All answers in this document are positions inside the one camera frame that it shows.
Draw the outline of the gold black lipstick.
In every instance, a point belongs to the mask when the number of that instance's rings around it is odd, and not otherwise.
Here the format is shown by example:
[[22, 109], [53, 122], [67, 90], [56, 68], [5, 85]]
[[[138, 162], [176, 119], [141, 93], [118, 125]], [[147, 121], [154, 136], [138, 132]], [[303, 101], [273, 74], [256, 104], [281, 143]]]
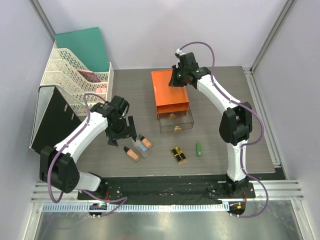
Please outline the gold black lipstick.
[[176, 154], [174, 156], [175, 160], [177, 161], [178, 164], [183, 163], [184, 161], [187, 160], [186, 156], [184, 155], [184, 153], [180, 153], [180, 154]]
[[180, 155], [183, 151], [181, 150], [180, 147], [174, 147], [173, 149], [170, 150], [173, 156]]

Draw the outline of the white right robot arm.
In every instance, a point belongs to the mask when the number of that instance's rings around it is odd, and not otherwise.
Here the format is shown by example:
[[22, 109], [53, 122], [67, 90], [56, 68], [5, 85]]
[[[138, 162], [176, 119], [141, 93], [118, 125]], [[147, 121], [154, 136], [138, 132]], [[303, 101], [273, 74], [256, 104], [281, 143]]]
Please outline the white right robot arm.
[[192, 52], [177, 50], [177, 64], [172, 66], [170, 87], [193, 86], [203, 93], [221, 113], [219, 135], [227, 146], [228, 169], [226, 173], [226, 193], [233, 198], [243, 193], [249, 184], [245, 174], [246, 146], [252, 132], [252, 106], [237, 104], [237, 99], [228, 93], [207, 67], [200, 67]]

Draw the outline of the clear drawer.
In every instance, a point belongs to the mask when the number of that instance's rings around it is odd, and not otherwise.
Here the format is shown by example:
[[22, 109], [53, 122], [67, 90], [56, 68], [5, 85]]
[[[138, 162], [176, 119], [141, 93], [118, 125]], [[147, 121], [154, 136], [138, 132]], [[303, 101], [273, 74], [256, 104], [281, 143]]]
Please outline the clear drawer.
[[187, 115], [188, 109], [189, 104], [187, 102], [160, 105], [156, 107], [157, 118], [166, 119], [185, 117]]
[[158, 115], [160, 132], [180, 132], [182, 130], [192, 129], [194, 119], [192, 112], [188, 110], [160, 113]]

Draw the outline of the green lipstick tube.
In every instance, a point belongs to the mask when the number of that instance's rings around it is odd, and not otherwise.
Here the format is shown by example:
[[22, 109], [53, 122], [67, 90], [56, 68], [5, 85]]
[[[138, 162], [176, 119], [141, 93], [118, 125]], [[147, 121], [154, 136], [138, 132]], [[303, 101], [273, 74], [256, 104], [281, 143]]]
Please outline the green lipstick tube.
[[202, 155], [202, 146], [200, 142], [196, 143], [196, 156], [200, 157]]

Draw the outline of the peach foundation bottle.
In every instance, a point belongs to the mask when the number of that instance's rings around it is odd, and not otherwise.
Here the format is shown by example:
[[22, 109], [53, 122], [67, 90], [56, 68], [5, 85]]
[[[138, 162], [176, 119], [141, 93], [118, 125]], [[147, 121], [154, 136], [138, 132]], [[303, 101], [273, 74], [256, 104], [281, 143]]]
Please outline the peach foundation bottle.
[[148, 150], [150, 150], [153, 147], [152, 142], [142, 134], [138, 134], [138, 138]]
[[123, 150], [128, 155], [130, 159], [132, 159], [135, 163], [137, 163], [140, 160], [140, 157], [137, 153], [135, 153], [131, 148], [124, 146]]

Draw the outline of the orange drawer cabinet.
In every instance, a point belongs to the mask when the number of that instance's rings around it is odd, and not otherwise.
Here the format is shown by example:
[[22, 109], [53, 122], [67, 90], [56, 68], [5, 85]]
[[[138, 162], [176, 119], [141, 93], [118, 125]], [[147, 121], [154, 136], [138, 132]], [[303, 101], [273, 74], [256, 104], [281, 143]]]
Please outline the orange drawer cabinet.
[[184, 87], [170, 87], [169, 81], [171, 79], [172, 69], [156, 70], [151, 72], [153, 92], [157, 106], [188, 103], [189, 98], [187, 90]]

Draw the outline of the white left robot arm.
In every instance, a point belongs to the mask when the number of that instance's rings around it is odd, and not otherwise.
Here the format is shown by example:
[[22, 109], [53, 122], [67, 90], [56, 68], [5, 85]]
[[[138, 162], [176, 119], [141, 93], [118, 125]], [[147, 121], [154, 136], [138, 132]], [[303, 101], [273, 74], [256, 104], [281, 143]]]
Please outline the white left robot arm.
[[93, 105], [85, 120], [69, 136], [55, 146], [45, 146], [41, 150], [40, 180], [65, 194], [86, 190], [93, 198], [102, 199], [107, 192], [106, 182], [97, 174], [79, 171], [76, 163], [102, 132], [111, 146], [118, 146], [117, 141], [121, 139], [136, 140], [134, 119], [127, 115], [129, 108], [128, 101], [117, 95], [111, 101]]

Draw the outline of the clear blue label bottle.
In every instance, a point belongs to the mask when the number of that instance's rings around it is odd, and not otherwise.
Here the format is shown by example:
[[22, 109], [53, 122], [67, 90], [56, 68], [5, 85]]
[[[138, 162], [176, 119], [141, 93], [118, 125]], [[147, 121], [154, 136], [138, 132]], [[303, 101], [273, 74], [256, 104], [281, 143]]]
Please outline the clear blue label bottle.
[[144, 159], [147, 159], [150, 156], [149, 150], [143, 145], [143, 143], [136, 139], [131, 140], [133, 147], [141, 154]]

